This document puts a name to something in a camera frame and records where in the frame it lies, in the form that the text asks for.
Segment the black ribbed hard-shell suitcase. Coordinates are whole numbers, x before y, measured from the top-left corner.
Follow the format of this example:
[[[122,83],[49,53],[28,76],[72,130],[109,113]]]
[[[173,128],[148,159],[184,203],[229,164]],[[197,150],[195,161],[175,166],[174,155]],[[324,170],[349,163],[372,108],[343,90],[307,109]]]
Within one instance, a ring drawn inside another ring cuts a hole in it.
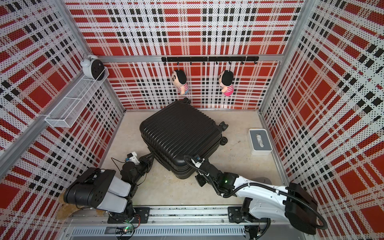
[[[140,125],[144,142],[155,159],[178,179],[195,173],[185,156],[209,158],[228,139],[223,132],[228,124],[217,124],[184,98],[153,114]]]

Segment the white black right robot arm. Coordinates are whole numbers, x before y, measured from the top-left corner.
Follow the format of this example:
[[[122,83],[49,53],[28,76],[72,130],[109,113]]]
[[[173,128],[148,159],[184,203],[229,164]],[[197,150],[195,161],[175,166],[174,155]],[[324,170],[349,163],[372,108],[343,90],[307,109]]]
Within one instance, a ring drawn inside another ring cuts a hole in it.
[[[327,221],[318,212],[317,201],[299,184],[274,186],[264,179],[252,181],[234,173],[223,173],[208,160],[198,156],[185,156],[184,160],[197,172],[200,186],[211,185],[216,194],[224,199],[243,198],[241,215],[245,221],[287,221],[308,235],[328,229]]]

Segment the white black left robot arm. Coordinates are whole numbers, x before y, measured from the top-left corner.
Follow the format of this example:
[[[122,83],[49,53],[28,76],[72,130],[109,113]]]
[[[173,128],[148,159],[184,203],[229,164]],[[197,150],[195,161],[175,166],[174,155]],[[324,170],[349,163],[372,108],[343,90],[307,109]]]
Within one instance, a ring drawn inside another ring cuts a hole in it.
[[[147,223],[150,209],[135,208],[132,198],[140,179],[151,170],[154,155],[147,154],[135,160],[134,154],[116,176],[115,170],[89,168],[59,197],[62,207],[57,219],[64,220],[79,210],[95,209],[98,215],[108,213],[109,224]]]

